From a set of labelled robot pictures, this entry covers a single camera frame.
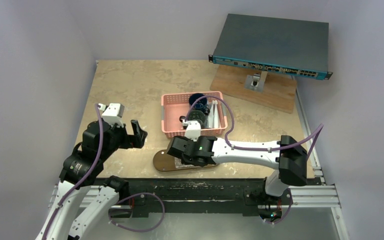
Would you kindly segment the oval wooden tray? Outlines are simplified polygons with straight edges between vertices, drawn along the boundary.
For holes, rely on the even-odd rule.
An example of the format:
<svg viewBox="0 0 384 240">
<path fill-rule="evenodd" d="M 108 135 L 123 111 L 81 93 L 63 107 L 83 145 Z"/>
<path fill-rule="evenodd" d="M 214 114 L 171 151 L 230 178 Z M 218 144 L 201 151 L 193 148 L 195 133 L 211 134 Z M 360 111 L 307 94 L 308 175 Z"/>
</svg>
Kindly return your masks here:
<svg viewBox="0 0 384 240">
<path fill-rule="evenodd" d="M 153 157 L 153 166 L 154 168 L 159 172 L 175 172 L 175 171 L 186 171 L 186 170 L 200 170 L 200 169 L 210 169 L 215 168 L 217 165 L 209 164 L 206 166 L 194 166 L 194 167 L 187 167 L 187 168 L 181 168 L 176 169 L 174 164 L 174 156 L 171 156 L 166 153 L 166 150 L 160 150 L 158 151 L 154 157 Z"/>
</svg>

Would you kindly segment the pink plastic basket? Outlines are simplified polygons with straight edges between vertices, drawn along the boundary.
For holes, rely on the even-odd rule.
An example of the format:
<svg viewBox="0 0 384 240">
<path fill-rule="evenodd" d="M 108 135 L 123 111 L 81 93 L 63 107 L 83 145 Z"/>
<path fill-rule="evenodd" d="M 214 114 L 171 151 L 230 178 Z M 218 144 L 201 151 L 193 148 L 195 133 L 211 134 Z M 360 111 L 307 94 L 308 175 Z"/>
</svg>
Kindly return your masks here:
<svg viewBox="0 0 384 240">
<path fill-rule="evenodd" d="M 223 94 L 220 91 L 204 91 L 203 94 L 208 96 L 207 100 L 209 102 L 217 101 L 218 128 L 203 128 L 200 133 L 202 136 L 220 136 L 228 127 L 226 107 L 218 100 L 218 98 L 223 98 Z M 183 129 L 180 117 L 185 116 L 189 111 L 189 98 L 191 95 L 191 92 L 162 95 L 161 130 L 168 139 L 185 134 L 186 130 Z"/>
</svg>

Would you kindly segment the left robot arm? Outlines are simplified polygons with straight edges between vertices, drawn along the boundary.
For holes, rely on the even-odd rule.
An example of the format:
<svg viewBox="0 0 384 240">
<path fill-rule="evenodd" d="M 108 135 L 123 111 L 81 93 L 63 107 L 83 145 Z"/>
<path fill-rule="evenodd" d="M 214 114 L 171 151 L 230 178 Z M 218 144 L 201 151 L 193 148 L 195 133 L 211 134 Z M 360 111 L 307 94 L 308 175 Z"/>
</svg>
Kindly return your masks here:
<svg viewBox="0 0 384 240">
<path fill-rule="evenodd" d="M 83 199 L 104 169 L 104 162 L 119 149 L 141 149 L 148 133 L 137 120 L 131 120 L 133 134 L 126 125 L 99 117 L 88 124 L 82 141 L 63 162 L 57 193 L 51 210 L 37 235 L 38 240 L 80 240 L 102 215 L 115 204 L 126 203 L 129 182 L 110 176 L 103 182 L 96 198 L 77 215 Z"/>
</svg>

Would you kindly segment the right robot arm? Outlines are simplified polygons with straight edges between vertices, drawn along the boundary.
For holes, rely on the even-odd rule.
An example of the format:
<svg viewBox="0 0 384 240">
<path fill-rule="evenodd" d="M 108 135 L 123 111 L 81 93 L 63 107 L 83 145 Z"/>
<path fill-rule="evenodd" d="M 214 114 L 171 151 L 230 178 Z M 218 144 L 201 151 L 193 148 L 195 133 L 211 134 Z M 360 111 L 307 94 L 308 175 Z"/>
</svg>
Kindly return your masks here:
<svg viewBox="0 0 384 240">
<path fill-rule="evenodd" d="M 215 136 L 200 136 L 196 140 L 175 136 L 166 153 L 183 164 L 205 167 L 227 163 L 241 163 L 273 169 L 266 178 L 260 196 L 268 204 L 274 203 L 290 186 L 303 187 L 307 180 L 307 151 L 291 136 L 269 142 L 227 143 Z"/>
</svg>

